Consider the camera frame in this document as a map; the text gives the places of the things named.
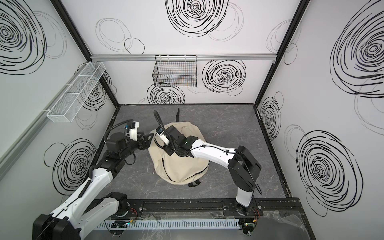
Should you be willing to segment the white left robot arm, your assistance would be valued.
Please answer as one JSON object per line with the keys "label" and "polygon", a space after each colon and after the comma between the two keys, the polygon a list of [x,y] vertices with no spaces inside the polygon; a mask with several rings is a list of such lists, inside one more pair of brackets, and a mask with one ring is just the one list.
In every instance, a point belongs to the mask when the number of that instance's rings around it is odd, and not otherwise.
{"label": "white left robot arm", "polygon": [[150,147],[153,134],[138,133],[136,140],[122,133],[107,140],[107,151],[101,161],[91,168],[87,180],[49,215],[41,214],[33,223],[33,240],[83,240],[99,224],[113,215],[125,216],[130,210],[127,196],[112,192],[97,206],[88,207],[97,195],[127,165],[127,157],[136,150]]}

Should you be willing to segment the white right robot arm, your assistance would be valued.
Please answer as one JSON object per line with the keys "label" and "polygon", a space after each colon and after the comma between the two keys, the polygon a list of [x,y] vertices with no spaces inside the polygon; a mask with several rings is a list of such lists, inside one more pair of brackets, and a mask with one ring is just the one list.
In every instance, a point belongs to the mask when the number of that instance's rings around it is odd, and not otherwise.
{"label": "white right robot arm", "polygon": [[209,144],[195,136],[186,137],[174,126],[166,130],[159,127],[156,132],[163,141],[161,148],[168,155],[175,153],[179,157],[202,158],[226,168],[238,188],[237,211],[245,216],[252,210],[251,202],[262,166],[246,147],[234,149]]}

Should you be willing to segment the cream canvas backpack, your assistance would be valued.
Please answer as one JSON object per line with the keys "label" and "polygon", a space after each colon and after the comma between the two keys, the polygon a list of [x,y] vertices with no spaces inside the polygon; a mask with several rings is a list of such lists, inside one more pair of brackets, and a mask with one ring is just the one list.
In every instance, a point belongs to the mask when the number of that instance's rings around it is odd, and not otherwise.
{"label": "cream canvas backpack", "polygon": [[[183,134],[185,137],[194,136],[205,141],[201,131],[191,122],[175,122],[165,125],[166,131]],[[199,184],[199,178],[206,174],[209,168],[209,160],[196,157],[180,157],[173,152],[168,155],[166,150],[160,148],[156,143],[163,144],[156,130],[154,138],[148,148],[156,173],[165,181],[173,185],[193,185],[193,182]]]}

